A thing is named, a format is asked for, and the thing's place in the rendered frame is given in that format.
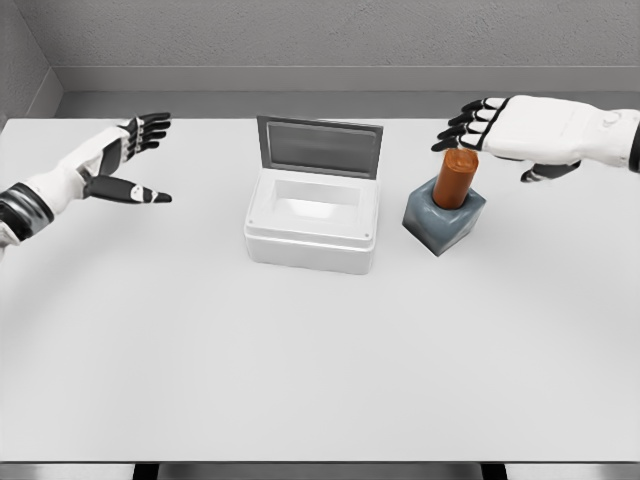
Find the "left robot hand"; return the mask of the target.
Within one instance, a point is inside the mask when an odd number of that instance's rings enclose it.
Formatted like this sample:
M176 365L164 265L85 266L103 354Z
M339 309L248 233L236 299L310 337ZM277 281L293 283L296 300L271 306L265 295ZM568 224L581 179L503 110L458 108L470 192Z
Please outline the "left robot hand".
M88 197L124 204L170 203L172 197L115 172L134 156L156 149L171 126L168 112L150 113L111 126L81 144L59 164L66 202Z

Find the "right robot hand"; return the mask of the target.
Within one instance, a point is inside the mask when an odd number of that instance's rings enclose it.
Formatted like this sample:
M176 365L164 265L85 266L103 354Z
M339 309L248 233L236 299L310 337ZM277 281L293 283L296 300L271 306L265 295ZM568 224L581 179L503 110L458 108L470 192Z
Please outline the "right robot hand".
M584 131L596 114L587 103L515 95L474 100L450 119L431 150L466 148L509 161L530 161L523 183L552 180L577 170Z

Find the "white box with hinged lid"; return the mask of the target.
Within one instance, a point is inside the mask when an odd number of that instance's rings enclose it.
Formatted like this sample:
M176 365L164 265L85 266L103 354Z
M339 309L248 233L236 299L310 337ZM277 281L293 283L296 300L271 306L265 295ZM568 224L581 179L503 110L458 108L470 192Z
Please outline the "white box with hinged lid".
M258 263L363 275L376 245L379 125L260 115L244 224Z

